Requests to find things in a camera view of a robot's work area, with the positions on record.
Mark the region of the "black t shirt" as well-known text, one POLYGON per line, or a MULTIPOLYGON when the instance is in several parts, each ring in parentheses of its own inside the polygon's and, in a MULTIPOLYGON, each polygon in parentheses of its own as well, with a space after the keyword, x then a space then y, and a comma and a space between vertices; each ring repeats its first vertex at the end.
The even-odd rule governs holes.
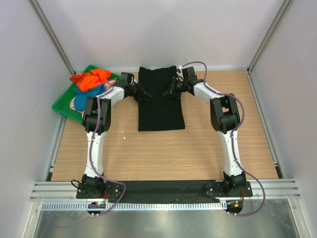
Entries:
POLYGON ((185 128, 179 97, 165 97, 163 94, 171 89, 171 82, 176 75, 176 67, 159 69, 139 68, 138 82, 150 99, 138 102, 138 130, 166 131, 185 128))

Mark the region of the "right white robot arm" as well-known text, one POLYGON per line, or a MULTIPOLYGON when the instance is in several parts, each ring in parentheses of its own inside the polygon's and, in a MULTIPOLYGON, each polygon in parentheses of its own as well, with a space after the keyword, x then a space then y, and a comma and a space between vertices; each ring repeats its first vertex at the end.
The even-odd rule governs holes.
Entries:
POLYGON ((236 98, 215 90, 205 79, 196 76, 175 77, 162 96, 180 98, 183 92, 209 102, 211 125, 219 134, 224 154, 223 191, 228 196, 242 195, 247 181, 237 142, 237 128, 241 125, 241 119, 236 98))

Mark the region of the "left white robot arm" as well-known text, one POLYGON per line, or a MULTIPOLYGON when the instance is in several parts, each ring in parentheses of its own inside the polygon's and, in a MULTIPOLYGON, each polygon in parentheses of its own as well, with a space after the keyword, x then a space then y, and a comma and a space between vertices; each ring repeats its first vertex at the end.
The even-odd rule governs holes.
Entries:
POLYGON ((112 86, 106 92, 87 98, 82 123, 88 141, 87 164, 78 183, 76 197, 100 198, 106 194, 106 182, 103 169, 104 141, 111 124, 111 107, 125 99, 134 97, 139 101, 150 101, 153 97, 139 83, 112 86))

